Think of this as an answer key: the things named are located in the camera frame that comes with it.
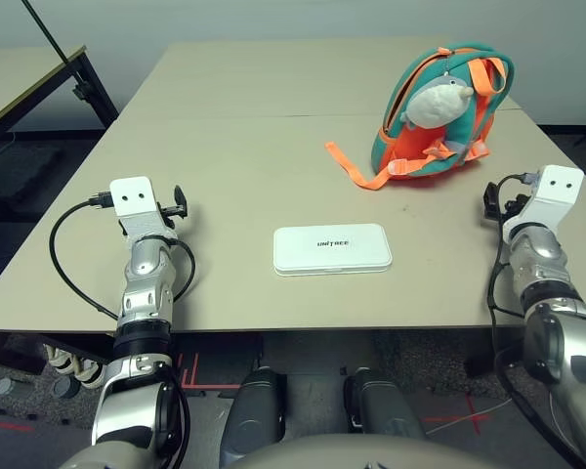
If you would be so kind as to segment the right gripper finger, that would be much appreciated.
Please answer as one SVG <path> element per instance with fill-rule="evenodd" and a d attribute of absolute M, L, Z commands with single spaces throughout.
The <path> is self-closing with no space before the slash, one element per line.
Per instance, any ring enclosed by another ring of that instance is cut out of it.
<path fill-rule="evenodd" d="M 501 221 L 501 208 L 499 204 L 499 187 L 489 182 L 482 196 L 483 217 L 485 220 L 499 224 Z"/>

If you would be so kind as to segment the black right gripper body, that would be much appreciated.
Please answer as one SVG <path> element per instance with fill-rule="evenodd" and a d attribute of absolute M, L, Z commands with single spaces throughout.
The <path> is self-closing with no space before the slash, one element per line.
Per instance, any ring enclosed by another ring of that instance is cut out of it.
<path fill-rule="evenodd" d="M 504 205 L 504 211 L 501 213 L 502 219 L 510 219 L 518 216 L 528 202 L 528 196 L 519 193 L 514 199 L 507 200 Z"/>

